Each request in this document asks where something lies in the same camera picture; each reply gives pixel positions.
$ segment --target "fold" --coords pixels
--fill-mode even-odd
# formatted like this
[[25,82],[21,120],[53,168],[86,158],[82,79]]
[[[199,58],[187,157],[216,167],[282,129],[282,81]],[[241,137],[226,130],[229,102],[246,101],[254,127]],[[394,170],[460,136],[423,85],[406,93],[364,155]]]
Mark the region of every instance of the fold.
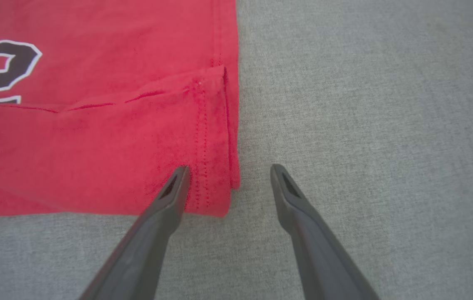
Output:
[[137,215],[178,165],[191,166],[185,212],[224,216],[225,74],[187,72],[73,105],[0,105],[0,216]]

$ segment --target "gray tablecloth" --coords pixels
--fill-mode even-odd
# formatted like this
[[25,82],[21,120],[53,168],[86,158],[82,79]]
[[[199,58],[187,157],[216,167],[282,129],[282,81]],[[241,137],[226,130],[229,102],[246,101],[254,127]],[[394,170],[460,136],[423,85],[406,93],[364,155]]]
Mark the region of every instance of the gray tablecloth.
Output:
[[[473,0],[237,0],[242,187],[158,299],[302,299],[284,164],[383,300],[473,299]],[[0,299],[74,299],[134,217],[0,218]]]

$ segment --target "t-shirt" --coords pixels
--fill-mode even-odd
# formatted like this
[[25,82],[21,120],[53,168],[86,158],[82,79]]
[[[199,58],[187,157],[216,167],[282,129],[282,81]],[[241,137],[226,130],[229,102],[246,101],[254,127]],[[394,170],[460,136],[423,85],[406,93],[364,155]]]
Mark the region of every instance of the t-shirt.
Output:
[[185,212],[240,184],[234,0],[0,0],[0,216]]

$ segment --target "stitching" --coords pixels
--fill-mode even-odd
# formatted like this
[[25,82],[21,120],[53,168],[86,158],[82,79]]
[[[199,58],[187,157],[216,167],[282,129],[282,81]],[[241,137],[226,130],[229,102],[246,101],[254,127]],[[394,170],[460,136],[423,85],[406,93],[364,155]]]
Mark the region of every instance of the stitching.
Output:
[[[196,90],[195,90],[195,86],[192,87],[193,89],[193,93],[192,95],[195,97],[196,96]],[[195,157],[195,169],[196,170],[199,170],[199,157],[198,157],[198,150],[199,150],[199,132],[200,132],[200,114],[201,114],[201,109],[200,109],[200,106],[198,105],[198,116],[196,118],[196,132],[194,134],[194,141],[195,141],[195,144],[196,144],[196,147],[195,147],[195,150],[194,150],[194,157]],[[196,179],[196,187],[195,187],[195,192],[196,192],[196,197],[194,199],[194,205],[196,207],[196,209],[198,209],[198,203],[200,201],[200,181],[198,180],[198,178]]]
[[221,42],[222,35],[221,35],[221,4],[218,1],[218,66],[222,65],[221,61],[221,46],[223,43]]
[[214,67],[214,57],[216,56],[216,12],[215,12],[215,2],[216,0],[212,0],[212,57],[210,59],[210,66]]
[[206,97],[205,97],[205,90],[202,90],[203,92],[203,104],[204,104],[204,125],[205,125],[205,135],[204,135],[204,157],[203,157],[203,163],[204,163],[204,177],[205,177],[205,204],[206,206],[209,205],[210,200],[209,200],[209,181],[207,178],[207,167],[206,167],[206,138],[207,138],[207,121],[206,121]]

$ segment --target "fabric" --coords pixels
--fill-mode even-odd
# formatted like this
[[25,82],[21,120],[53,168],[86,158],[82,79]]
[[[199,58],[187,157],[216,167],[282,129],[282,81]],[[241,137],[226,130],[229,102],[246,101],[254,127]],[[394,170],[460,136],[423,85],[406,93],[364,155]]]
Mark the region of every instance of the fabric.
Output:
[[[239,0],[242,186],[187,214],[156,298],[302,300],[282,163],[381,300],[473,299],[473,1]],[[0,217],[0,300],[75,299],[130,216]]]
[[185,211],[239,186],[234,2],[0,1],[0,215]]

